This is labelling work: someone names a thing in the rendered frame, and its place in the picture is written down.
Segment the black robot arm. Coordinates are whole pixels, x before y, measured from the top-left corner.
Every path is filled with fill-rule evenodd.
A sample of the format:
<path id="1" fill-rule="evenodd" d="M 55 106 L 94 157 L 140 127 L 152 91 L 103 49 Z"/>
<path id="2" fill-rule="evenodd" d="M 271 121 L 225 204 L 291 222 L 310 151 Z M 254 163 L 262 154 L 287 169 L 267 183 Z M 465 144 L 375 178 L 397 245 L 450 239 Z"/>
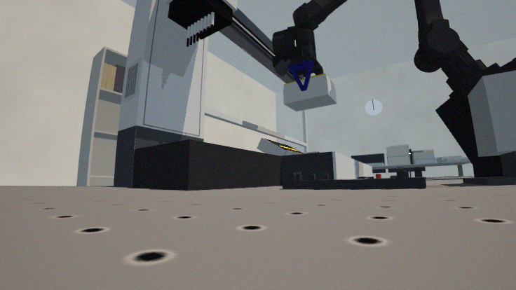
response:
<path id="1" fill-rule="evenodd" d="M 289 71 L 288 64 L 292 59 L 303 56 L 301 44 L 312 43 L 315 47 L 313 31 L 346 1 L 311 0 L 304 3 L 293 12 L 295 26 L 273 34 L 273 67 L 281 77 Z M 453 90 L 450 97 L 500 67 L 497 63 L 486 67 L 481 59 L 473 59 L 457 32 L 449 27 L 449 20 L 443 18 L 440 0 L 414 2 L 419 28 L 419 49 L 414 64 L 427 73 L 441 68 L 448 77 L 446 83 Z"/>

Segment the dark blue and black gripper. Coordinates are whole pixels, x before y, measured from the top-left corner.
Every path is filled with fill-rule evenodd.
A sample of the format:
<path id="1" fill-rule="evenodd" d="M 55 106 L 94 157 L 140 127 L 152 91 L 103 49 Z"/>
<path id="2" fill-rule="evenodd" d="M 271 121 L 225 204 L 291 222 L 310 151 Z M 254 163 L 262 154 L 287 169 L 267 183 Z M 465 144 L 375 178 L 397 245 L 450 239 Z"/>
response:
<path id="1" fill-rule="evenodd" d="M 317 61 L 316 51 L 315 51 L 315 47 L 313 47 L 313 44 L 308 43 L 308 45 L 305 46 L 303 43 L 301 45 L 302 45 L 302 50 L 303 50 L 303 56 L 292 59 L 291 63 L 288 64 L 288 69 L 290 70 L 291 74 L 293 75 L 293 77 L 294 77 L 295 81 L 297 82 L 298 86 L 300 87 L 301 91 L 305 91 L 305 90 L 307 90 L 311 74 L 313 72 L 315 75 L 323 74 L 323 68 Z M 303 85 L 298 77 L 302 74 L 303 74 L 303 77 L 305 77 L 305 81 L 304 81 Z"/>

